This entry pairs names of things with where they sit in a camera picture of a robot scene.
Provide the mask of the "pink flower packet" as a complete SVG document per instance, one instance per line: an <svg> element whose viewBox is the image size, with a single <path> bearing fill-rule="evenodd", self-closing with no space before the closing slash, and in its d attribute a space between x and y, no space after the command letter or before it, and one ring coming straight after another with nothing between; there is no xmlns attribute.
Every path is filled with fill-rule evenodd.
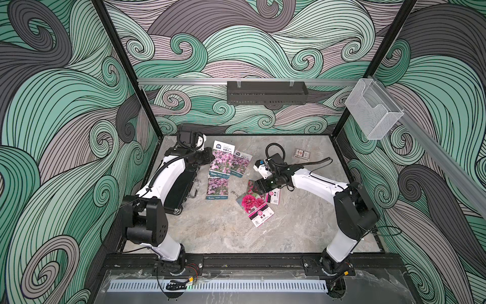
<svg viewBox="0 0 486 304"><path fill-rule="evenodd" d="M257 185L256 181L250 180L248 181L247 192L248 194L257 195L267 204L280 204L280 189L278 188L264 193L263 190Z"/></svg>

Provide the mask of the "purple flower seed packet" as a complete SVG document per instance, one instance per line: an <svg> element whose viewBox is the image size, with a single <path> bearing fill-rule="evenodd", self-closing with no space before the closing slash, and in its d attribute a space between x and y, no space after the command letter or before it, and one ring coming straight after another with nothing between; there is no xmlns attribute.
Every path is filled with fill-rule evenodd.
<svg viewBox="0 0 486 304"><path fill-rule="evenodd" d="M230 167L230 174L238 178L243 177L252 158L253 156L250 154L235 150Z"/></svg>
<svg viewBox="0 0 486 304"><path fill-rule="evenodd" d="M234 145L215 141L212 148L215 159L210 164L209 176L229 179L234 152Z"/></svg>
<svg viewBox="0 0 486 304"><path fill-rule="evenodd" d="M229 180L219 177L208 179L207 200L226 200L229 197Z"/></svg>

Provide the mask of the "purple flower seed packet front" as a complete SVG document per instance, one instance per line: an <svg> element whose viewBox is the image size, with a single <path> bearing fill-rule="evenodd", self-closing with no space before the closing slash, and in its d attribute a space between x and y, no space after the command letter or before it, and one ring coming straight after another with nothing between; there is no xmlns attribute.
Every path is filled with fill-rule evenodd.
<svg viewBox="0 0 486 304"><path fill-rule="evenodd" d="M229 180L219 177L208 179L207 200L226 200L229 197Z"/></svg>

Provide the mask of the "pink carnation seed packet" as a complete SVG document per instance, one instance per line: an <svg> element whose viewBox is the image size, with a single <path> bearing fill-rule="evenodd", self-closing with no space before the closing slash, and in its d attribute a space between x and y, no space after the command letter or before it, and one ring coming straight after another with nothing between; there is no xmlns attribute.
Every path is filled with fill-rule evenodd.
<svg viewBox="0 0 486 304"><path fill-rule="evenodd" d="M271 207L259 194L243 194L238 197L236 202L255 227L260 227L275 215Z"/></svg>

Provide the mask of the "purple flower seed packet back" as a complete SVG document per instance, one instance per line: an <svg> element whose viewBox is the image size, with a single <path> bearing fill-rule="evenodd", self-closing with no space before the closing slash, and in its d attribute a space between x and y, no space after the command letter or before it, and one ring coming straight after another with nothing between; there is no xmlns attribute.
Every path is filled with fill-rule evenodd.
<svg viewBox="0 0 486 304"><path fill-rule="evenodd" d="M238 178L243 177L252 158L253 156L250 154L235 150L230 167L230 174Z"/></svg>

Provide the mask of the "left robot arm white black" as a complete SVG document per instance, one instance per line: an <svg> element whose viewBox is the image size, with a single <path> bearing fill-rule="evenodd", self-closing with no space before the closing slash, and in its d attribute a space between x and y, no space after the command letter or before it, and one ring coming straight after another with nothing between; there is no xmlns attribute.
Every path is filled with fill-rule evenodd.
<svg viewBox="0 0 486 304"><path fill-rule="evenodd" d="M171 192L184 199L187 195L177 185L185 172L196 172L215 159L212 149L171 148L149 182L135 195L126 195L120 208L123 237L151 250L162 263L174 271L186 268L183 244L168 234L165 201Z"/></svg>

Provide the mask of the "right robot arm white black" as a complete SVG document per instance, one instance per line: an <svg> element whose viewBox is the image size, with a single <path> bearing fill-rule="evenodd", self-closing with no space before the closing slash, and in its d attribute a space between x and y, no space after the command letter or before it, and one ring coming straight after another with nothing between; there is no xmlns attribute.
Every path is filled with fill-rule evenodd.
<svg viewBox="0 0 486 304"><path fill-rule="evenodd" d="M329 202L335 210L339 230L321 254L320 263L326 276L336 277L351 269L349 255L380 220L374 202L359 182L346 184L316 175L302 165L270 169L254 165L261 179L259 191L268 193L286 186L308 191Z"/></svg>

